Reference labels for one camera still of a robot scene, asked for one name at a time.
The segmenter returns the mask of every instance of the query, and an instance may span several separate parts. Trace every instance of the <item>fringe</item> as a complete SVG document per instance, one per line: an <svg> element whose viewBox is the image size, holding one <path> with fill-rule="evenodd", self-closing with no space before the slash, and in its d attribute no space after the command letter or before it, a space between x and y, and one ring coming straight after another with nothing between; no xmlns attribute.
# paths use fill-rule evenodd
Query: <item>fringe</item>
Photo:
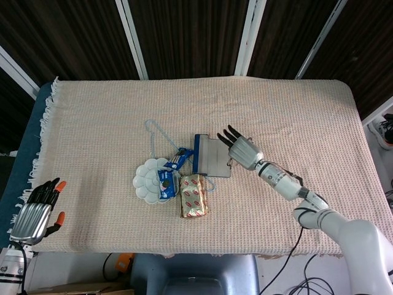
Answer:
<svg viewBox="0 0 393 295"><path fill-rule="evenodd" d="M42 116L42 119L40 120L41 122L41 131L40 131L40 142L41 142L41 151L37 153L37 158L33 160L33 169L29 173L29 179L28 183L30 183L31 188L30 189L25 189L23 190L22 195L18 198L22 200L22 202L15 204L15 207L21 208L29 199L29 196L31 192L33 191L33 182L37 178L37 175L39 174L40 171L40 163L42 162L42 157L40 156L40 153L42 152L42 143L45 141L45 138L47 137L47 134L49 134L49 128L50 128L50 121L53 116L53 107L56 105L57 102L57 93L58 93L58 84L59 84L59 77L56 77L56 79L53 81L52 85L50 86L51 88L51 93L45 100L46 102L46 108L44 111L44 115ZM14 214L12 216L12 219L10 221L11 224L14 224L15 221L17 220L17 214Z"/></svg>

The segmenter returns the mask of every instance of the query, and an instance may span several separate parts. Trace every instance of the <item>beige tablecloth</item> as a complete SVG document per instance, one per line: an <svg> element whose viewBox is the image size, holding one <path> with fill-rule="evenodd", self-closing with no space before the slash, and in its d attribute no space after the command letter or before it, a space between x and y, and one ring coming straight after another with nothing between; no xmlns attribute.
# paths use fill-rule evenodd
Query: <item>beige tablecloth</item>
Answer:
<svg viewBox="0 0 393 295"><path fill-rule="evenodd" d="M339 81L212 78L175 81L56 82L42 127L36 186L68 182L53 212L64 226L39 251L286 254L300 226L288 202L256 173L234 167L214 179L210 214L181 219L180 200L149 205L132 179L151 152L144 122L155 119L178 146L195 133L214 138L227 124L265 157L302 176L305 186L347 217L374 222L393 241L392 219L350 89ZM175 150L159 134L157 157ZM190 173L190 165L182 168ZM297 253L338 254L319 230Z"/></svg>

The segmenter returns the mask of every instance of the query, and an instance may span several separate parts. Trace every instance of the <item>red and white wrapper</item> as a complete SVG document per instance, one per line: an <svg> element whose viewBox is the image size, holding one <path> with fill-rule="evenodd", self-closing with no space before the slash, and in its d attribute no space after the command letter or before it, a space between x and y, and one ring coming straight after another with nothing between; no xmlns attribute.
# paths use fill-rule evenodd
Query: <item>red and white wrapper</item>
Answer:
<svg viewBox="0 0 393 295"><path fill-rule="evenodd" d="M180 192L182 200L181 217L192 218L207 214L206 190L202 175L183 176L180 182Z"/></svg>

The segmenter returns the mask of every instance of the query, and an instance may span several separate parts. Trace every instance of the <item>small packet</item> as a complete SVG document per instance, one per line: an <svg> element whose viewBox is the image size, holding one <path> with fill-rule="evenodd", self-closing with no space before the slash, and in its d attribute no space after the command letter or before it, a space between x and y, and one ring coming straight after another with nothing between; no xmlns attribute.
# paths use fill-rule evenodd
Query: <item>small packet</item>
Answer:
<svg viewBox="0 0 393 295"><path fill-rule="evenodd" d="M204 177L199 174L183 176L180 184L181 217L192 218L208 213Z"/></svg>
<svg viewBox="0 0 393 295"><path fill-rule="evenodd" d="M160 179L160 200L173 198L179 192L179 174L177 171L192 154L193 151L191 149L181 147L176 155L164 165L164 167L169 169L157 171Z"/></svg>

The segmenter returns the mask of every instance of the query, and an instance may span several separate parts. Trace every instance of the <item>orange object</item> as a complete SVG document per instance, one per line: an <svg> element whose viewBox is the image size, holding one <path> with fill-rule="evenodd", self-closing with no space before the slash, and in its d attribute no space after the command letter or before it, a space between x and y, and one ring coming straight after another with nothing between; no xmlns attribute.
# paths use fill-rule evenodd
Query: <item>orange object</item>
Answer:
<svg viewBox="0 0 393 295"><path fill-rule="evenodd" d="M132 265L134 259L134 253L122 253L117 258L115 268L122 273L126 273Z"/></svg>
<svg viewBox="0 0 393 295"><path fill-rule="evenodd" d="M61 183L59 183L59 185L57 185L57 187L55 188L55 191L61 192L67 185L66 181L62 181Z"/></svg>
<svg viewBox="0 0 393 295"><path fill-rule="evenodd" d="M62 211L59 213L59 216L57 216L57 220L55 224L58 224L59 226L63 226L64 219L66 219L66 213Z"/></svg>

